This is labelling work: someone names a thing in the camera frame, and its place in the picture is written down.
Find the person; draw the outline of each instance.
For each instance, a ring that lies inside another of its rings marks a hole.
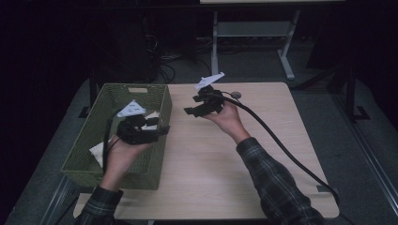
[[[261,207],[271,224],[326,224],[321,214],[311,207],[308,197],[296,186],[291,173],[271,157],[243,126],[237,106],[225,101],[220,113],[203,116],[217,124],[237,144],[260,197]],[[94,190],[75,224],[113,224],[114,212],[123,192],[118,184],[131,163],[149,144],[129,145],[111,139],[108,170]]]

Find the green plastic basket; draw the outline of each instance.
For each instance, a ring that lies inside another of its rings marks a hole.
[[[106,83],[102,86],[96,102],[87,116],[83,128],[72,146],[61,172],[83,187],[95,187],[102,179],[102,168],[91,155],[89,149],[102,143],[107,120],[112,114],[135,100],[146,114],[160,113],[160,126],[170,122],[172,100],[167,85]],[[114,117],[111,135],[116,132],[123,118]],[[145,150],[132,164],[124,177],[121,188],[157,189],[161,179],[166,136],[160,136],[157,142]]]

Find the plaid shirt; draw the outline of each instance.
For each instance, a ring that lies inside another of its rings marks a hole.
[[[261,207],[272,224],[326,224],[299,191],[290,172],[272,158],[255,138],[237,145],[257,189]]]
[[[326,224],[318,211],[311,207],[310,199],[299,191],[290,172],[255,138],[240,142],[237,152],[249,169],[261,207],[272,224]],[[122,195],[121,190],[112,192],[97,187],[75,224],[114,224],[114,212]]]
[[[114,213],[122,196],[123,191],[121,190],[113,192],[96,187],[74,224],[115,224]]]

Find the hand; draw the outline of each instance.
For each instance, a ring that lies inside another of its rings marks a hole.
[[[240,143],[241,141],[251,137],[240,121],[237,106],[231,102],[225,101],[220,113],[211,113],[202,117],[217,124],[223,132],[231,136],[235,143]]]
[[[108,165],[101,183],[102,188],[117,191],[124,174],[129,170],[132,162],[147,148],[150,143],[131,145],[114,136],[109,142]]]

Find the wooden table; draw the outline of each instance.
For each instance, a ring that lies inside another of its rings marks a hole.
[[[241,102],[257,113],[291,153],[326,181],[290,91],[282,82],[215,83],[215,89],[239,91]],[[250,219],[265,218],[259,197],[236,145],[210,121],[187,115],[184,108],[197,105],[193,84],[169,85],[173,101],[171,129],[158,190],[124,189],[116,209],[120,219]],[[325,218],[339,209],[331,194],[318,192],[317,183],[294,164],[266,131],[246,112],[242,122],[265,149],[295,177]],[[74,209],[77,217],[89,194],[81,194]]]

